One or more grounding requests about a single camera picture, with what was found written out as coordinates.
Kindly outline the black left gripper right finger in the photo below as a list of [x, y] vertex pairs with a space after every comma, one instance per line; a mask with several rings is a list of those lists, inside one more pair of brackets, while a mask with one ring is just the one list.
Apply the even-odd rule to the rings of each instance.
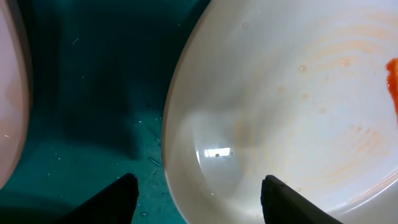
[[261, 205], [266, 224], [342, 224], [273, 175], [262, 181]]

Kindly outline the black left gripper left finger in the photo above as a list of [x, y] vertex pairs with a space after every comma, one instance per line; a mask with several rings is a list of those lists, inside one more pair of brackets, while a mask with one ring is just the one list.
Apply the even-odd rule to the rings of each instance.
[[57, 221], [58, 224], [131, 224], [138, 180], [127, 173]]

